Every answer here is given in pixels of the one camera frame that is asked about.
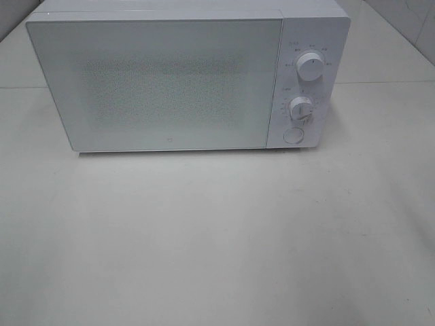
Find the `round white door button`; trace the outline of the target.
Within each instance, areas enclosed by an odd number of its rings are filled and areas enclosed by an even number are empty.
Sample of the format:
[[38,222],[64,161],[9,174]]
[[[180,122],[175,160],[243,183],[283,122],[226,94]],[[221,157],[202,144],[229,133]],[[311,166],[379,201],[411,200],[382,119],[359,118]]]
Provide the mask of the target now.
[[287,129],[283,134],[283,140],[290,145],[299,144],[304,139],[304,130],[301,128]]

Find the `white microwave knob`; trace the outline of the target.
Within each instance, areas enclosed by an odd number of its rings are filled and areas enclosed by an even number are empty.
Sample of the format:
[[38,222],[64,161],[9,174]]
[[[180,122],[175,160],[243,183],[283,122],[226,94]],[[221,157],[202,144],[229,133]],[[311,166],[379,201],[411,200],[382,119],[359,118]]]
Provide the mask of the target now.
[[326,64],[324,55],[317,50],[307,50],[296,60],[296,70],[299,78],[305,82],[313,82],[324,73]]
[[289,103],[290,117],[294,121],[302,121],[310,117],[314,110],[313,101],[305,96],[293,98]]

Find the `white microwave door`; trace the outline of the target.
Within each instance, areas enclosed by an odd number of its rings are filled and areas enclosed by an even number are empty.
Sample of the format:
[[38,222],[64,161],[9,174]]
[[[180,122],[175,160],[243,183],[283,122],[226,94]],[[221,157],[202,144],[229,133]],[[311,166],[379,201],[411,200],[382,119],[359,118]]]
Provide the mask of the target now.
[[77,152],[266,147],[280,19],[29,22]]

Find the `white microwave oven body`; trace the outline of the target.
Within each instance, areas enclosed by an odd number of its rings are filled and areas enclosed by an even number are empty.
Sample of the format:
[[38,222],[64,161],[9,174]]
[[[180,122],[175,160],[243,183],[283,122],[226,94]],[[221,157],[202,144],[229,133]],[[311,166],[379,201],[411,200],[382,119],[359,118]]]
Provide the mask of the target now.
[[[335,1],[44,1],[29,22],[53,21],[181,21],[280,19],[281,38],[276,66],[273,106],[266,147],[310,148],[319,143],[330,106],[330,97],[351,24]],[[323,75],[303,81],[297,58],[307,50],[324,55]],[[298,96],[310,98],[310,117],[294,121],[289,103]],[[301,128],[304,139],[290,145],[283,140],[287,129]]]

